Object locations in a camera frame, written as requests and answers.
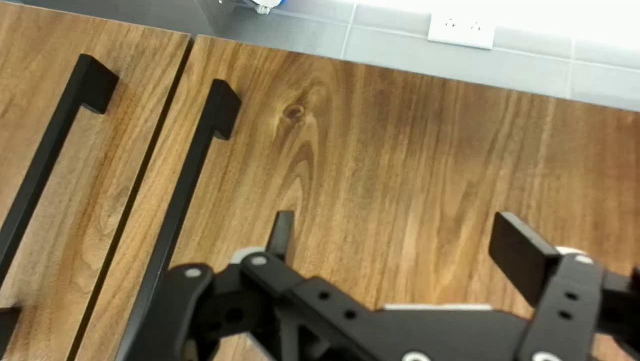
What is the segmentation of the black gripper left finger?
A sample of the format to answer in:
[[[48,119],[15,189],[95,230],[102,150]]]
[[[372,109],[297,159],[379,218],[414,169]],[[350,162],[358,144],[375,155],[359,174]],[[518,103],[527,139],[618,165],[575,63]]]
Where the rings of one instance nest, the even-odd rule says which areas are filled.
[[[212,361],[226,337],[250,335],[276,361],[374,361],[365,309],[283,259],[293,212],[277,210],[267,245],[224,271],[205,264],[161,270],[119,361]]]

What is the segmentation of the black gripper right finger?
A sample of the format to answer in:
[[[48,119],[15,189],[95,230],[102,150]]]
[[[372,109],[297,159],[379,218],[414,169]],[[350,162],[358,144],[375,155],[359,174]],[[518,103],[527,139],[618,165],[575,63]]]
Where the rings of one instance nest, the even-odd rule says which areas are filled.
[[[585,254],[550,245],[513,212],[493,215],[488,254],[533,309],[518,361],[587,361],[597,334],[640,358],[638,267],[607,271]]]

